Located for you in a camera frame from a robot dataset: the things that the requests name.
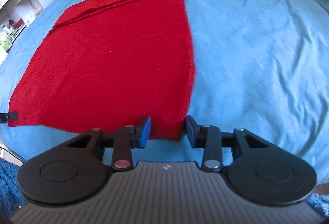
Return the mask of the red knit sweater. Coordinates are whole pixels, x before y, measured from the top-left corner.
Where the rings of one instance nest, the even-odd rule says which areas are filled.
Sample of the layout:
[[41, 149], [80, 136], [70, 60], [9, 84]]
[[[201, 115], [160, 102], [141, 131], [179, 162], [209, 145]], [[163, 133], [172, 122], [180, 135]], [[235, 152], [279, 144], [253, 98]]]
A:
[[11, 127], [112, 132], [147, 115], [180, 139], [195, 65], [185, 0], [85, 0], [67, 8], [15, 87]]

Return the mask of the white shelf desk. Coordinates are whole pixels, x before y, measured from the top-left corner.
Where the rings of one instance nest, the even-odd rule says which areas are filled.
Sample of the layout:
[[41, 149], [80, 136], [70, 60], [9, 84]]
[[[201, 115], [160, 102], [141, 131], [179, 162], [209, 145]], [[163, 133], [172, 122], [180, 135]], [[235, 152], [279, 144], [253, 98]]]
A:
[[1, 26], [8, 25], [12, 20], [15, 31], [9, 37], [12, 45], [23, 31], [53, 0], [1, 0]]

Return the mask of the blue fluffy rug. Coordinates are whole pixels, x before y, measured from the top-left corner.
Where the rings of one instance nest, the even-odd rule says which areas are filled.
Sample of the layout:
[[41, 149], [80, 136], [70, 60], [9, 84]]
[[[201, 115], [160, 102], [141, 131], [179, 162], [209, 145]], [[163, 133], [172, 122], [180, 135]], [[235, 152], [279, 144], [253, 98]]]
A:
[[25, 200], [17, 184], [17, 172], [19, 166], [1, 158], [0, 188], [1, 188], [1, 213], [11, 216], [19, 206], [25, 204]]

